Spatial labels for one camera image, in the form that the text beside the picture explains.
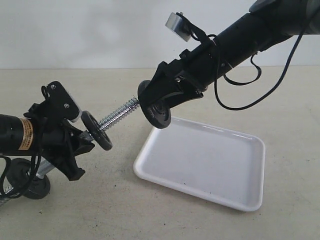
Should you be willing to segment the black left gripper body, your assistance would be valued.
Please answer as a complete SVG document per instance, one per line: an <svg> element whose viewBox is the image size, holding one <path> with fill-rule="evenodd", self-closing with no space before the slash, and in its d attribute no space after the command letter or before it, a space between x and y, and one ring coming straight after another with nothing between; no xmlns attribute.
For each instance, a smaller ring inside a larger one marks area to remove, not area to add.
<svg viewBox="0 0 320 240"><path fill-rule="evenodd" d="M45 160L61 171L68 180L77 181L85 173L74 158L74 142L69 138L69 96L59 81L41 87L44 101L34 103L23 114L34 121L40 131L36 134Z"/></svg>

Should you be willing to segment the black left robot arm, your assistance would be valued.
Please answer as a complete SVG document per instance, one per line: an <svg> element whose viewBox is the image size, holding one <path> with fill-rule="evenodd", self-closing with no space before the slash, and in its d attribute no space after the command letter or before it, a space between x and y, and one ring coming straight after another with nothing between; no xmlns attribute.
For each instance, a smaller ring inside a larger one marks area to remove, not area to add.
<svg viewBox="0 0 320 240"><path fill-rule="evenodd" d="M44 101L34 103L22 117L1 114L0 153L4 156L41 157L62 172L69 181L77 181L85 170L76 157L89 153L95 144L80 137L74 127L82 111L59 81L41 87Z"/></svg>

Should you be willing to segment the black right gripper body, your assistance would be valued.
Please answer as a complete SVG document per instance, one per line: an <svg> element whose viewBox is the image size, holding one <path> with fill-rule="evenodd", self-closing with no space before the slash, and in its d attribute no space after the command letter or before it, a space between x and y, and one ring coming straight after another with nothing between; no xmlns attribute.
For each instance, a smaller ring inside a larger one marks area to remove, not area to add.
<svg viewBox="0 0 320 240"><path fill-rule="evenodd" d="M179 59L161 62L156 70L157 90L206 90L235 67L235 44L230 38L207 39Z"/></svg>

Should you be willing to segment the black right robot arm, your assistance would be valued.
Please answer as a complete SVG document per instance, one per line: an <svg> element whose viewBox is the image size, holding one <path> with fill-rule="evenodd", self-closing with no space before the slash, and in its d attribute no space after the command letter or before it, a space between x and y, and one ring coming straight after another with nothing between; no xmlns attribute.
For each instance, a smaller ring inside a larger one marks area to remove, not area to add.
<svg viewBox="0 0 320 240"><path fill-rule="evenodd" d="M246 14L217 35L209 35L179 12L168 27L180 37L195 37L199 45L184 50L179 59L161 62L146 88L140 106L173 108L203 97L208 86L258 52L293 36L320 33L317 0L258 0Z"/></svg>

